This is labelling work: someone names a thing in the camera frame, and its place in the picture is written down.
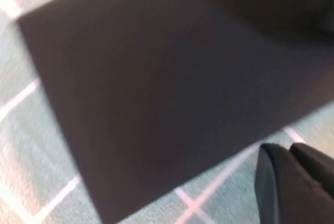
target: dark leather cover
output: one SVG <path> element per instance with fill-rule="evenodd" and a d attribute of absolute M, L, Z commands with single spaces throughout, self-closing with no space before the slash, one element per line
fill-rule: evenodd
<path fill-rule="evenodd" d="M 304 144 L 293 145 L 290 151 L 262 144 L 255 178 L 261 224 L 334 223 L 333 195 L 326 191 L 332 187 L 332 179 L 328 180 L 333 177 L 332 163 Z"/>
<path fill-rule="evenodd" d="M 55 0 L 18 19 L 103 221 L 333 98 L 331 44 L 276 38 L 305 28 L 300 4 Z"/>

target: teal carpet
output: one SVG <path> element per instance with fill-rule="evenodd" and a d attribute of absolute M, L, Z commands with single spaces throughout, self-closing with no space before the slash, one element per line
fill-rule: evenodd
<path fill-rule="evenodd" d="M 0 223 L 98 224 L 98 215 L 12 22 L 48 1 L 0 0 Z M 303 140 L 334 157 L 333 126 L 331 103 L 259 141 L 289 147 Z M 253 184 L 259 143 L 121 224 L 258 224 Z"/>

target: black plastic piece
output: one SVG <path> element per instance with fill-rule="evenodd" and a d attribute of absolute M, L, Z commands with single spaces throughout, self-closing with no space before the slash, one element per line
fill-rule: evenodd
<path fill-rule="evenodd" d="M 261 145 L 255 179 L 261 224 L 334 223 L 332 163 L 304 144 L 293 145 L 291 151 Z"/>

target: floor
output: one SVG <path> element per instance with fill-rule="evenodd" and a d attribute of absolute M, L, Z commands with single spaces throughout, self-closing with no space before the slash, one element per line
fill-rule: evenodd
<path fill-rule="evenodd" d="M 50 0 L 0 0 L 0 223 L 98 224 L 13 22 Z M 334 103 L 268 136 L 121 224 L 258 224 L 254 173 L 260 142 L 307 142 L 334 157 Z"/>

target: black rectangular object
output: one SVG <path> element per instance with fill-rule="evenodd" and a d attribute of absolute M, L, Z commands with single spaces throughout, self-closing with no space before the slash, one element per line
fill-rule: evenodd
<path fill-rule="evenodd" d="M 55 0 L 18 19 L 105 223 L 333 99 L 334 48 L 255 30 L 287 21 L 260 1 Z"/>

